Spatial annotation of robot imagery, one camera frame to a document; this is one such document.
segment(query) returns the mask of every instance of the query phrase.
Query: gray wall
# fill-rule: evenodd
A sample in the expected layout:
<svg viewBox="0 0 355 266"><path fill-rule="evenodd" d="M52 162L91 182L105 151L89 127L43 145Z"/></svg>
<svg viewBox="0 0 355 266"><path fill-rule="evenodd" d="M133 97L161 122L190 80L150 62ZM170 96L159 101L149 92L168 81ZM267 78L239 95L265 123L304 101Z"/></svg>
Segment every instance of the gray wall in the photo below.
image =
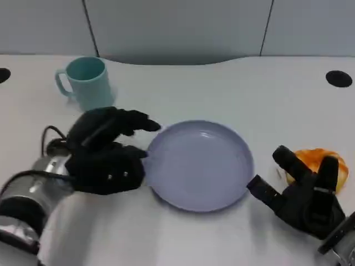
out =
<svg viewBox="0 0 355 266"><path fill-rule="evenodd" d="M0 53L94 55L82 1L1 0Z"/></svg>
<svg viewBox="0 0 355 266"><path fill-rule="evenodd" d="M262 55L355 55L354 0L275 0Z"/></svg>
<svg viewBox="0 0 355 266"><path fill-rule="evenodd" d="M354 56L354 13L354 0L2 0L0 53L138 64Z"/></svg>
<svg viewBox="0 0 355 266"><path fill-rule="evenodd" d="M259 55L271 0L86 0L98 51L138 64Z"/></svg>

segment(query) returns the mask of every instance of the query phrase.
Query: black hole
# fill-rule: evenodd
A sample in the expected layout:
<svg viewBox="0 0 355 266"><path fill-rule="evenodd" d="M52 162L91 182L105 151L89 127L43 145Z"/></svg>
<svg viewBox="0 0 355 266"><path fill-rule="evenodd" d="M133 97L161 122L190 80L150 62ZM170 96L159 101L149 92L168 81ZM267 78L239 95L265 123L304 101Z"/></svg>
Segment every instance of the black hole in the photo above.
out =
<svg viewBox="0 0 355 266"><path fill-rule="evenodd" d="M326 79L329 84L338 88L346 88L353 83L351 76L340 70L329 71L326 75Z"/></svg>
<svg viewBox="0 0 355 266"><path fill-rule="evenodd" d="M7 68L0 68L0 83L3 83L8 80L10 75L10 70L8 70Z"/></svg>

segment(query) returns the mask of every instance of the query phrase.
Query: teal mug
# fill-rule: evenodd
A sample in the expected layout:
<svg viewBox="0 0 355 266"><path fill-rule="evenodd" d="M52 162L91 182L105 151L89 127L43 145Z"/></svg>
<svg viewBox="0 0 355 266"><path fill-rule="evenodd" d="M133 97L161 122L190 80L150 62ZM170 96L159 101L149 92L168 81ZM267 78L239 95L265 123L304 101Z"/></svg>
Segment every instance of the teal mug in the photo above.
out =
<svg viewBox="0 0 355 266"><path fill-rule="evenodd" d="M65 74L72 87L67 91L60 75ZM55 82L60 92L67 97L74 97L83 111L112 106L114 96L109 84L105 63L97 57L80 57L55 74Z"/></svg>

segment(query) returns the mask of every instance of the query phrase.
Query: mug handle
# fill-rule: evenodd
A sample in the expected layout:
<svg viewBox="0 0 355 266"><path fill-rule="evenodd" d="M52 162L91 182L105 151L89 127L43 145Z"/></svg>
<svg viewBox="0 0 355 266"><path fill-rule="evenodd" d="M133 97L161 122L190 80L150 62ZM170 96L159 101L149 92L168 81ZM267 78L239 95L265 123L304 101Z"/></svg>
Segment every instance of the mug handle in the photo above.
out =
<svg viewBox="0 0 355 266"><path fill-rule="evenodd" d="M55 83L57 83L57 86L58 86L60 92L61 92L64 96L66 96L66 97L71 97L71 96L73 95L73 93L71 93L70 91L67 91L67 90L64 88L64 86L63 86L63 84L62 84L62 81L60 80L60 75L61 75L61 74L66 74L66 73L65 73L65 70L59 69L59 70L57 70L57 72L55 72Z"/></svg>

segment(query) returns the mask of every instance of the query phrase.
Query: robotic hand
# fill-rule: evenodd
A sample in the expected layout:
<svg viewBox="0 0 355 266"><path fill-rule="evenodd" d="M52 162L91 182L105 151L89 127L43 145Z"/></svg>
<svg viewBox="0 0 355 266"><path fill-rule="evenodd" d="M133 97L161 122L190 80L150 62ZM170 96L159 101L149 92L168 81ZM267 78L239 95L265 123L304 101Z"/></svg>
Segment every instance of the robotic hand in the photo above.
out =
<svg viewBox="0 0 355 266"><path fill-rule="evenodd" d="M61 135L44 154L48 129ZM50 214L74 191L108 195L140 187L145 151L114 140L135 130L157 131L160 125L138 111L100 108L84 113L65 137L48 126L42 157L32 170L17 173L0 191L0 242L37 254Z"/></svg>
<svg viewBox="0 0 355 266"><path fill-rule="evenodd" d="M272 156L295 182L279 194L257 175L247 188L293 228L325 239L345 219L335 196L338 160L325 157L318 173L314 173L284 146L280 146Z"/></svg>
<svg viewBox="0 0 355 266"><path fill-rule="evenodd" d="M135 130L157 131L160 125L138 111L115 107L95 109L82 115L67 135L71 153L65 167L76 191L108 195L140 187L145 151L113 142Z"/></svg>

